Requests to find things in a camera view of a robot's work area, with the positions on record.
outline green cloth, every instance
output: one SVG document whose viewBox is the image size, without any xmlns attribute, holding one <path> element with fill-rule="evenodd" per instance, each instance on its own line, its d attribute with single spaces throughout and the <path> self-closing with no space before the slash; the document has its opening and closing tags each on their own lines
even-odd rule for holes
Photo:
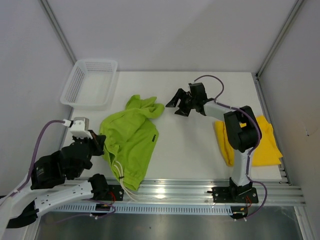
<svg viewBox="0 0 320 240">
<path fill-rule="evenodd" d="M 121 163 L 124 186 L 134 191 L 146 176 L 159 136 L 156 126 L 149 120 L 158 118 L 165 109 L 163 104 L 155 103 L 156 99 L 155 96 L 140 99 L 140 95 L 133 95 L 124 111 L 108 116 L 100 125 L 100 134 L 106 135 L 103 158 L 118 180 L 115 160 Z"/>
</svg>

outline white plastic basket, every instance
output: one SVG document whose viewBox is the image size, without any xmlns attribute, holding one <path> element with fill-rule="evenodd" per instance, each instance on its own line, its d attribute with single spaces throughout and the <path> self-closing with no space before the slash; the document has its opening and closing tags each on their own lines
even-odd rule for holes
<svg viewBox="0 0 320 240">
<path fill-rule="evenodd" d="M 106 109 L 116 90 L 117 67 L 118 63 L 113 60 L 78 60 L 65 84 L 61 103 L 75 109 Z"/>
</svg>

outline red wire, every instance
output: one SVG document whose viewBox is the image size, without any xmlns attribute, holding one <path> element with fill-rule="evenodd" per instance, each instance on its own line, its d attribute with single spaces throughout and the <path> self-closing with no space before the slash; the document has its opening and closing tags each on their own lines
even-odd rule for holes
<svg viewBox="0 0 320 240">
<path fill-rule="evenodd" d="M 249 212 L 249 208 L 248 208 L 248 199 L 247 197 L 245 198 L 245 207 L 246 207 L 246 212 Z"/>
<path fill-rule="evenodd" d="M 115 196 L 115 194 L 114 194 L 112 191 L 108 192 L 108 194 L 110 194 L 110 195 L 111 195 L 112 200 L 113 200 L 113 203 L 112 203 L 112 204 L 114 204 L 114 203 L 115 203 L 115 201 L 116 201 L 116 196 Z"/>
<path fill-rule="evenodd" d="M 248 200 L 249 203 L 250 203 L 250 205 L 249 205 L 247 208 L 250 208 L 251 205 L 252 205 L 252 201 L 251 201 L 251 199 L 250 199 L 248 196 L 246 196 L 245 201 L 247 202 L 247 200 Z"/>
</svg>

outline white wall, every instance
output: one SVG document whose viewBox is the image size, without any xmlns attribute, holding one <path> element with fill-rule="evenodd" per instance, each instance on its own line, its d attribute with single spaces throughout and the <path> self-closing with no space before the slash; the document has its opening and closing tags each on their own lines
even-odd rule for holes
<svg viewBox="0 0 320 240">
<path fill-rule="evenodd" d="M 0 7 L 0 195 L 29 169 L 37 137 L 50 120 L 68 117 L 59 102 L 72 64 L 37 0 Z M 59 148 L 63 126 L 44 134 L 38 157 Z"/>
<path fill-rule="evenodd" d="M 256 72 L 296 0 L 49 0 L 78 59 L 122 71 Z"/>
<path fill-rule="evenodd" d="M 320 1 L 308 0 L 262 74 L 293 184 L 302 187 L 320 236 Z"/>
</svg>

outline white cable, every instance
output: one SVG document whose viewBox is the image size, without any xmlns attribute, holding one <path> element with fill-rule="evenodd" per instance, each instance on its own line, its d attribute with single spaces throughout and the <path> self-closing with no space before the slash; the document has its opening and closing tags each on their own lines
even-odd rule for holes
<svg viewBox="0 0 320 240">
<path fill-rule="evenodd" d="M 120 166 L 120 168 L 121 168 L 121 176 L 123 177 L 123 176 L 124 176 L 124 169 L 122 168 L 121 163 L 118 162 L 117 160 L 115 160 L 115 163 L 119 164 L 119 166 Z M 134 194 L 133 192 L 131 192 L 129 189 L 127 189 L 127 188 L 125 187 L 125 184 L 123 183 L 123 180 L 122 180 L 122 184 L 123 184 L 123 187 L 124 187 L 130 194 L 132 194 L 133 196 L 137 196 L 136 194 Z"/>
<path fill-rule="evenodd" d="M 121 187 L 123 188 L 123 190 L 125 191 L 125 193 L 129 196 L 129 198 L 131 198 L 133 201 L 136 202 L 137 200 L 135 200 L 135 199 L 130 195 L 130 193 L 131 193 L 131 194 L 133 194 L 133 193 L 130 192 L 129 190 L 127 190 L 127 188 L 126 188 L 125 185 L 124 185 L 124 180 L 123 180 L 123 178 L 121 178 L 121 177 L 123 177 L 123 173 L 120 172 L 120 170 L 119 170 L 119 168 L 118 168 L 117 165 L 114 164 L 114 166 L 115 166 L 115 168 L 117 169 L 117 171 L 118 171 L 118 173 L 119 173 L 119 177 L 120 177 L 119 182 L 120 182 Z"/>
</svg>

